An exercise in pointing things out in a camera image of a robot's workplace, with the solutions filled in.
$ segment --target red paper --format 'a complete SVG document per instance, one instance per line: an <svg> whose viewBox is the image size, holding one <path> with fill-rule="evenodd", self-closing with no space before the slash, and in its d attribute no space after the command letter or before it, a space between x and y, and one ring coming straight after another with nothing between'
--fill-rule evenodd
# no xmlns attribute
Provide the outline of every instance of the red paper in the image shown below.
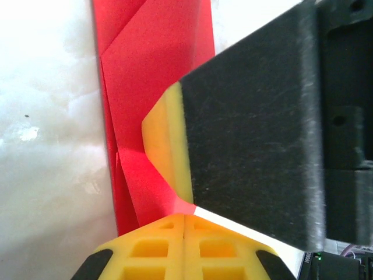
<svg viewBox="0 0 373 280"><path fill-rule="evenodd" d="M194 213L148 161L141 122L170 85L214 56L210 1L94 0L94 7L119 234Z"/></svg>

